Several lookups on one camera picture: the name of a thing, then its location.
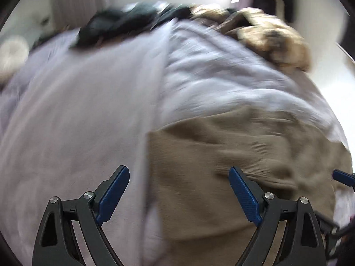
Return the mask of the cream striped clothes pile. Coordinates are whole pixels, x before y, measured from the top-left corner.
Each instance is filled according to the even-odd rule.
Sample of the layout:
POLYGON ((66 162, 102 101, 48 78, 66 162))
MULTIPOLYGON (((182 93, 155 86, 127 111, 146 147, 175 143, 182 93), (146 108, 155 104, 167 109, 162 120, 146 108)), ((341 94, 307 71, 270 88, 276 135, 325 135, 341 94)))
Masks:
POLYGON ((191 18, 239 41, 284 73, 308 72, 311 56, 305 39, 285 22, 253 7, 231 12, 226 8, 191 5, 191 18))

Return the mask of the lilac fleece blanket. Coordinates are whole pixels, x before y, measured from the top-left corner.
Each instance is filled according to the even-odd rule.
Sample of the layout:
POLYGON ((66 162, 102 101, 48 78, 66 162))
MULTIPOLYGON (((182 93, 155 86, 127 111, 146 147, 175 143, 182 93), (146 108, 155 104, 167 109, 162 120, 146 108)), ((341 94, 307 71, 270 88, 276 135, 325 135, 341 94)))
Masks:
POLYGON ((103 228, 124 265, 141 264, 147 133, 172 28, 84 51, 67 32, 30 82, 1 140, 1 232, 22 264, 31 264, 49 199, 78 198, 120 165, 130 182, 103 228))

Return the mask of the round white cushion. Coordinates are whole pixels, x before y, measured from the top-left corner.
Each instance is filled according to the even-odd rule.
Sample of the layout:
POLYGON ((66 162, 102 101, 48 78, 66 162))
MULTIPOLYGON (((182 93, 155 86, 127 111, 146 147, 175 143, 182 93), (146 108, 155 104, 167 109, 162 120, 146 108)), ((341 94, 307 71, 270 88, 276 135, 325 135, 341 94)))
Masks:
POLYGON ((9 82, 26 63, 30 47, 19 35, 7 37, 1 43, 1 85, 9 82))

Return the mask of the black jacket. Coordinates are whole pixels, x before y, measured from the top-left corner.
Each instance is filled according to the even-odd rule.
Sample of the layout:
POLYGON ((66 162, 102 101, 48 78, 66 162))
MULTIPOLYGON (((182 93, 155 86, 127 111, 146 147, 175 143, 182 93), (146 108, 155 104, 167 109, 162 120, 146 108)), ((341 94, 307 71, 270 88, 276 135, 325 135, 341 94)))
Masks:
POLYGON ((97 12, 87 25, 80 28, 75 47, 93 47, 110 39, 137 35, 171 20, 184 20, 191 16, 189 6, 169 3, 139 2, 130 10, 108 8, 97 12))

